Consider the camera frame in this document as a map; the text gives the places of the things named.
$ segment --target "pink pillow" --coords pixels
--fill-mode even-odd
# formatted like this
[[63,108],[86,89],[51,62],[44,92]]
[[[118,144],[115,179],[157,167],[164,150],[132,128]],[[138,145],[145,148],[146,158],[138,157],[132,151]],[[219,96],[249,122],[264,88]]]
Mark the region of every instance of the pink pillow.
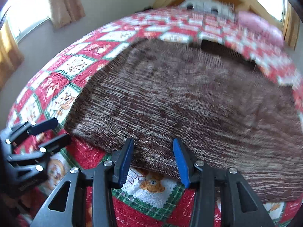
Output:
[[270,25],[263,18],[253,13],[241,11],[238,13],[238,23],[261,34],[269,43],[283,48],[284,39],[282,32],[277,27]]

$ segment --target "curtain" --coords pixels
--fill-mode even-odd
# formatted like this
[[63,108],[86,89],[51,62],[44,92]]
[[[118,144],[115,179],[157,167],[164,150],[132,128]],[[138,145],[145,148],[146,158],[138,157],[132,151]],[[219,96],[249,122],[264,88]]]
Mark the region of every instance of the curtain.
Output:
[[61,28],[85,16],[80,0],[49,0],[49,4],[55,28]]
[[285,43],[293,50],[296,47],[299,37],[300,18],[294,8],[287,2],[287,13],[283,25],[283,35],[285,36]]
[[5,22],[0,29],[0,89],[23,60],[9,24]]

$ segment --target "black robotic claw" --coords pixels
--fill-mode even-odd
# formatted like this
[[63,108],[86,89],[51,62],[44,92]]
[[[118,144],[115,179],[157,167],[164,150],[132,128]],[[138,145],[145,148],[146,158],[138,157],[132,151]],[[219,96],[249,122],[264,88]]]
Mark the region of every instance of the black robotic claw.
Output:
[[15,154],[15,146],[30,135],[37,135],[58,125],[56,118],[42,123],[24,123],[0,132],[0,156],[3,170],[0,171],[0,189],[11,198],[17,198],[26,191],[47,180],[50,156],[71,142],[68,134],[63,134],[39,146],[32,154]]
[[189,154],[176,138],[173,150],[182,183],[196,189],[190,227],[213,226],[215,187],[221,193],[222,227],[274,227],[258,196],[236,168],[227,171],[210,167]]
[[89,186],[93,190],[93,226],[117,226],[112,189],[120,189],[126,182],[133,150],[134,141],[128,138],[121,151],[114,152],[111,160],[100,163],[96,168],[71,168],[46,199],[31,227],[84,227],[86,187]]

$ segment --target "blue gripper pad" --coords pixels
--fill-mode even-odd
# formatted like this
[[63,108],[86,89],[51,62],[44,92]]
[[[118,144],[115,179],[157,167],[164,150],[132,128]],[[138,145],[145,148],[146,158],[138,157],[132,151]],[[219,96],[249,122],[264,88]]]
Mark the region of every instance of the blue gripper pad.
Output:
[[38,135],[42,132],[45,132],[47,130],[53,130],[57,127],[58,125],[58,120],[56,118],[52,118],[46,121],[43,121],[39,124],[34,125],[29,129],[29,134],[30,135]]
[[134,140],[132,138],[126,139],[124,146],[120,152],[117,167],[119,169],[118,184],[120,187],[126,182],[129,167],[131,165],[131,159],[134,152]]
[[189,171],[188,171],[189,168],[187,166],[186,159],[184,157],[183,151],[181,149],[181,146],[177,138],[175,138],[173,141],[173,150],[174,150],[174,155],[178,166],[181,182],[188,189],[190,186]]

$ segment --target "white wall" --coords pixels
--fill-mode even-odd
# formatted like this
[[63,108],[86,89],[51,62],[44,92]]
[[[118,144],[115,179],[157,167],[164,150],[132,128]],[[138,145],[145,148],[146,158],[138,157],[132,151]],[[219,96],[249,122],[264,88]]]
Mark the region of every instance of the white wall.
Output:
[[303,23],[300,22],[299,37],[295,51],[288,51],[299,71],[303,74]]
[[57,31],[50,21],[31,31],[20,43],[24,62],[0,92],[0,129],[6,125],[12,103],[26,83],[61,50],[85,34],[146,6],[155,0],[81,0],[86,17]]

